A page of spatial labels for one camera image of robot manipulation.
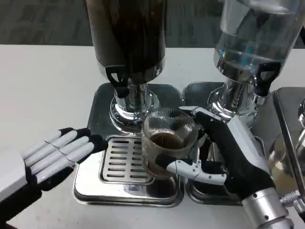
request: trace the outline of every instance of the robotic hand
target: robotic hand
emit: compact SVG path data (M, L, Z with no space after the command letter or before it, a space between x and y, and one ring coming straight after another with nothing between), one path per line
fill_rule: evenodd
M262 150L239 116L225 122L219 116L201 107L180 107L195 117L210 139L215 142L225 161L225 166L216 162L177 159L159 155L156 163L178 175L195 181L225 185L235 193L255 228L291 229L288 211L281 204ZM215 163L218 174L211 173Z
M25 152L0 152L0 227L60 184L75 165L108 147L87 128L56 131Z

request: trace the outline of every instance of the gray carpet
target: gray carpet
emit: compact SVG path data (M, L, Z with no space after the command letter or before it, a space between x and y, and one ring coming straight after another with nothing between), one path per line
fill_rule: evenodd
M217 0L168 0L166 46L213 48L221 13ZM0 0L0 43L91 46L84 0Z

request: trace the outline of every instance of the dark coffee container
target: dark coffee container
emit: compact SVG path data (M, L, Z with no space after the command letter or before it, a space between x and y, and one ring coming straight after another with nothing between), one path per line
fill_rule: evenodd
M125 65L133 84L163 69L167 0L86 0L96 57Z

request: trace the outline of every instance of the glass mug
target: glass mug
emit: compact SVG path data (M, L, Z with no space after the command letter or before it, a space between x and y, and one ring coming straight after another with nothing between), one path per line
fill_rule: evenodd
M187 158L198 149L198 130L195 121L181 110L163 107L150 112L142 123L144 169L155 178L170 178L173 173L155 163L157 156Z

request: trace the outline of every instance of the brown liquid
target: brown liquid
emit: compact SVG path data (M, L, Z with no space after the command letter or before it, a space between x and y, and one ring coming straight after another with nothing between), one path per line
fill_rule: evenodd
M174 135L168 133L159 133L151 136L151 141L166 149L182 149L183 143Z
M141 73L165 54L166 0L86 0L96 57ZM136 79L146 83L152 79Z

